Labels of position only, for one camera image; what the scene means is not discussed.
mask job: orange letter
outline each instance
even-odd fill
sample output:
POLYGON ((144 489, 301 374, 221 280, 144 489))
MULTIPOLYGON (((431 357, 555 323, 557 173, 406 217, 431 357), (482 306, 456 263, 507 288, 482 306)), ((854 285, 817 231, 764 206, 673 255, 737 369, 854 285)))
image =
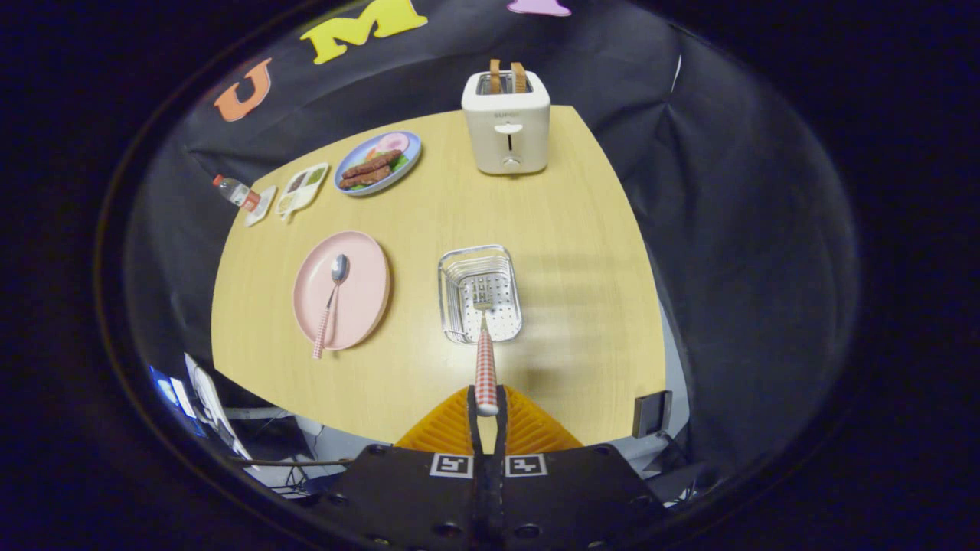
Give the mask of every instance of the orange letter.
POLYGON ((360 46, 368 41, 370 29, 377 23, 374 36, 384 38, 428 23, 416 13, 412 0, 374 0, 357 19, 333 18, 306 31, 300 40, 309 38, 317 50, 317 65, 326 63, 347 51, 335 38, 360 46))
POLYGON ((215 107, 221 111, 221 116, 226 121, 230 123, 248 115, 250 111, 258 107, 262 103, 262 100, 266 99, 266 96, 269 95, 269 88, 271 86, 271 78, 269 77, 270 61, 272 61, 272 58, 261 62, 245 74, 246 78, 252 79, 252 85, 255 86, 255 92, 252 94, 252 97, 244 102, 238 101, 238 94, 235 93, 235 90, 238 89, 238 82, 235 82, 215 100, 215 107))

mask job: wooden table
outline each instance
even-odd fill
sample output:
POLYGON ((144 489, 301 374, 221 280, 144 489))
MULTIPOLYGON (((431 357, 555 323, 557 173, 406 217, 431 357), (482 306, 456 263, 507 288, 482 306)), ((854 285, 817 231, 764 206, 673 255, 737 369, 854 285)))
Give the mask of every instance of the wooden table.
POLYGON ((552 108, 550 139, 542 173, 485 175, 473 162, 463 113, 440 113, 350 136, 259 179, 256 191, 275 185, 281 193, 305 167, 331 166, 318 198, 290 225, 270 213, 245 227, 239 213, 215 285, 215 367, 295 414, 394 442, 473 383, 475 346, 442 332, 439 258, 501 244, 514 259, 523 329, 496 345, 498 381, 530 396, 583 444, 628 436, 634 398, 664 390, 653 274, 613 168, 573 108, 552 108), (422 138, 411 173, 367 197, 333 189, 333 170, 353 147, 398 129, 422 138), (368 339, 316 361, 293 316, 293 283, 310 250, 345 229, 384 249, 392 294, 368 339))

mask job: metal basket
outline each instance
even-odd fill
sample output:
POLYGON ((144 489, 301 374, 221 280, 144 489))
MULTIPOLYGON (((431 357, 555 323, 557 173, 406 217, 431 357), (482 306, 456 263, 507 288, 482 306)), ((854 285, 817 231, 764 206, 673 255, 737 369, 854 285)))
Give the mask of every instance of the metal basket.
POLYGON ((493 307, 487 311, 487 329, 495 342, 511 340, 520 332, 520 301, 511 254, 500 245, 450 251, 439 259, 439 313, 446 338, 475 344, 480 333, 480 311, 473 308, 473 286, 486 292, 493 307))

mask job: fork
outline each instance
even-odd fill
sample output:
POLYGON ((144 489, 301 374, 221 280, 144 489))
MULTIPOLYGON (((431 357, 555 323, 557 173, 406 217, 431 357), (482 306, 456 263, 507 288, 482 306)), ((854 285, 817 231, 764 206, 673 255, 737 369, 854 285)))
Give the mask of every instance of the fork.
POLYGON ((473 308, 480 311, 480 336, 476 341, 476 411, 480 417, 497 415, 497 368, 493 360, 493 339, 487 328, 487 310, 493 303, 487 298, 485 283, 473 282, 473 308))

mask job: pink plate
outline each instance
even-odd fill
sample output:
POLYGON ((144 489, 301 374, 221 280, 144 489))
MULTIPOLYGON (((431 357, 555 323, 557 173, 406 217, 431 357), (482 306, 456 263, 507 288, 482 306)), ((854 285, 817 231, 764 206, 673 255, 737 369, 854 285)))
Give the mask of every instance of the pink plate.
POLYGON ((310 251, 293 285, 293 313, 310 342, 317 337, 333 289, 330 265, 341 253, 347 255, 350 269, 333 296, 324 350, 343 350, 364 340, 388 305, 388 261, 380 245, 359 231, 334 233, 310 251))

